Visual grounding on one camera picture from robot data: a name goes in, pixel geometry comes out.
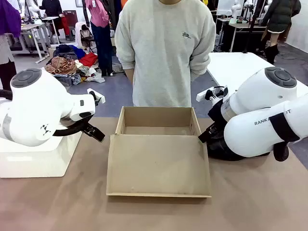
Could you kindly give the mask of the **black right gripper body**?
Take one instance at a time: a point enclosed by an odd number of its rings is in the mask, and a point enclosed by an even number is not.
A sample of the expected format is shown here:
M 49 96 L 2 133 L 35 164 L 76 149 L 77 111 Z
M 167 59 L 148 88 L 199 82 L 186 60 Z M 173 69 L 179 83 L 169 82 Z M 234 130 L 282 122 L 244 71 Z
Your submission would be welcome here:
M 214 123 L 209 127 L 210 133 L 215 135 L 224 130 L 230 120 L 230 100 L 218 101 L 208 112 Z

